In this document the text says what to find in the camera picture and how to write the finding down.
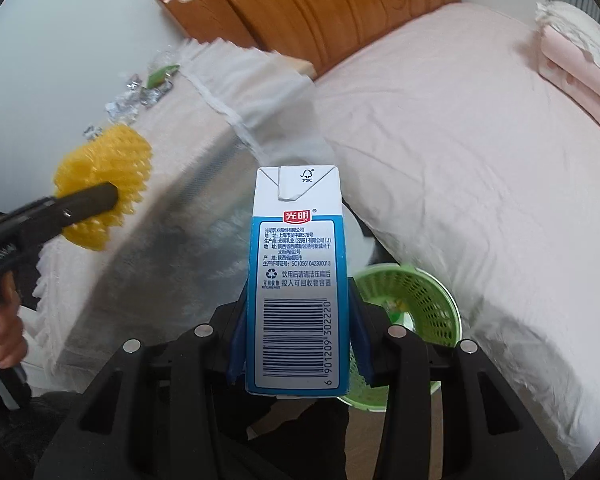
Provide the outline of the person left hand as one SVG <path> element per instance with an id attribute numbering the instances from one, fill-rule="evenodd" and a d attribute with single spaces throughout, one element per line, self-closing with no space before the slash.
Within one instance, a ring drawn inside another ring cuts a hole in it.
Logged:
<path id="1" fill-rule="evenodd" d="M 19 316 L 20 297 L 12 272 L 0 283 L 0 368 L 12 368 L 21 363 L 28 352 L 23 322 Z"/>

